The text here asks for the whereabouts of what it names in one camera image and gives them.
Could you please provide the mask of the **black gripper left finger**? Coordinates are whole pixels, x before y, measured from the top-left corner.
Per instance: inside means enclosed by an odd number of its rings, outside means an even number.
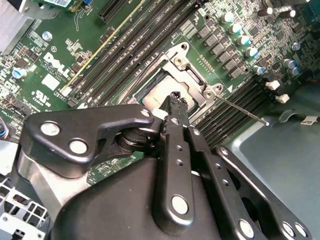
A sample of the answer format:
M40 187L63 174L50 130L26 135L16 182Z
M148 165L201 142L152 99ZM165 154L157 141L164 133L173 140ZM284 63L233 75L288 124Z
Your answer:
M23 126L21 158L66 180L133 152L142 152L142 160L160 159L154 222L162 230L186 230L195 220L190 148L184 139L188 104L172 92L159 110L163 118L140 104L33 114Z

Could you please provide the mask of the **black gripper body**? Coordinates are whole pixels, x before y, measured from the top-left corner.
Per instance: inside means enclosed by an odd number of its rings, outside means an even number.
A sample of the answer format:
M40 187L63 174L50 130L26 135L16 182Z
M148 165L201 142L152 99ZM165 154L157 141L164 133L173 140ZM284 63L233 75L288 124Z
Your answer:
M53 240L219 240L220 231L204 181L192 175L193 224L178 235L153 218L159 158L138 160L75 195L60 210Z

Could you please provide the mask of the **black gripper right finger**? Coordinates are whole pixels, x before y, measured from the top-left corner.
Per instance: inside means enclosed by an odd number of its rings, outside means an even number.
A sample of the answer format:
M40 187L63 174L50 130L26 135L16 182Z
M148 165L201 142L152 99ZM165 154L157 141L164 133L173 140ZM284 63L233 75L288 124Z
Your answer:
M194 126L185 129L191 167L200 173L223 240L311 240L307 226L226 146L211 151Z

